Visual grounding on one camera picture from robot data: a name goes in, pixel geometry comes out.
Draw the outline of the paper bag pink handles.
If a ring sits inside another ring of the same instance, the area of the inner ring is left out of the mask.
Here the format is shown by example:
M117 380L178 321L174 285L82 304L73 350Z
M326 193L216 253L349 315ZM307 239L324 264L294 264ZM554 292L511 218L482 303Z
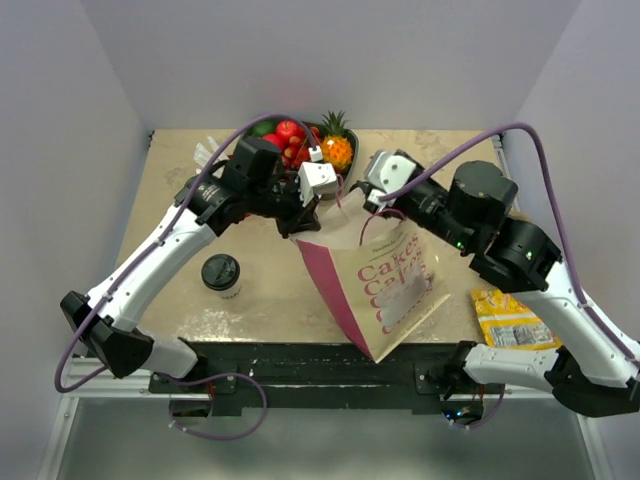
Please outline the paper bag pink handles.
M361 189L292 241L348 340L382 361L450 297L426 234L396 212L373 215Z

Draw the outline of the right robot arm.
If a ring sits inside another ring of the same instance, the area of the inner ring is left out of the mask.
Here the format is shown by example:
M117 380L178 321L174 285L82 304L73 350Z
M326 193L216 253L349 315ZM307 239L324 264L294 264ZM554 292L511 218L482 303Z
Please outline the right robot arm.
M472 271L528 307L562 343L534 351L461 341L428 379L447 394L482 384L527 387L592 418L637 412L638 342L619 328L608 339L590 319L600 309L578 297L567 258L540 227L510 216L517 190L497 166L471 161L456 169L449 188L428 179L389 203L470 257Z

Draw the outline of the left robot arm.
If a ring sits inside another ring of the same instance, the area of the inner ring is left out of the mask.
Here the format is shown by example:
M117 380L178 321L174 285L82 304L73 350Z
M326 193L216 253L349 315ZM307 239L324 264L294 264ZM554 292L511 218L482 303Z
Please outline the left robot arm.
M327 163L312 159L285 172L274 144L242 138L229 160L186 182L159 225L114 273L86 294L67 293L61 310L81 343L115 377L146 369L196 392L207 380L198 354L184 340L143 332L143 313L194 255L248 215L274 219L283 238L319 230L315 208L335 182Z

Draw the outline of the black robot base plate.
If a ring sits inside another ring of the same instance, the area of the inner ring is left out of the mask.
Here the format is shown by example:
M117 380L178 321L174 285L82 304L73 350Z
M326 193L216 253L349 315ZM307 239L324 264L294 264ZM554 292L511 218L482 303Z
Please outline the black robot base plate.
M213 398L216 416L244 408L409 410L438 415L471 407L501 391L465 376L468 342L403 343L379 363L352 344L196 342L195 372L182 385L153 374L153 394Z

